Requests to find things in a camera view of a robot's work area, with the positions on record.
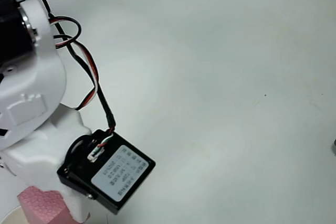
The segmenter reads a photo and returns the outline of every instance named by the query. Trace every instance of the black object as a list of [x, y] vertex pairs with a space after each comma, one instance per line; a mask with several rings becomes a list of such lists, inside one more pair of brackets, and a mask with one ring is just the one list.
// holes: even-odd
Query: black object
[[[155, 162], [120, 135], [114, 133], [104, 146], [104, 152], [92, 163], [88, 160], [88, 155], [107, 136], [107, 132], [98, 130], [92, 135], [84, 135], [78, 138], [71, 145], [65, 162], [57, 171], [57, 174], [63, 184], [91, 199], [96, 199], [112, 213], [117, 214], [148, 177], [155, 167]], [[129, 159], [121, 158], [118, 155], [121, 151], [125, 151], [126, 155], [126, 150], [130, 153]], [[135, 162], [135, 160], [138, 160], [139, 163], [133, 171], [131, 169], [133, 168], [132, 162]], [[145, 163], [146, 167], [138, 173], [139, 177], [136, 177], [136, 172], [140, 171], [141, 165]], [[106, 186], [94, 184], [94, 178], [97, 176], [103, 177], [102, 183], [104, 185], [106, 183]], [[117, 197], [120, 198], [117, 199], [111, 194], [117, 194]]]
[[33, 50], [33, 41], [15, 0], [0, 0], [0, 64]]

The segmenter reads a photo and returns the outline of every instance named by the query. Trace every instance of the white table surface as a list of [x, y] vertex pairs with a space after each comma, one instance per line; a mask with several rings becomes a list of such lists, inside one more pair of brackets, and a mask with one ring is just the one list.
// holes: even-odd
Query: white table surface
[[[109, 223], [335, 224], [335, 0], [50, 3], [81, 22], [117, 131], [157, 162]], [[60, 54], [75, 106], [91, 83]], [[82, 116], [106, 126], [98, 100]]]

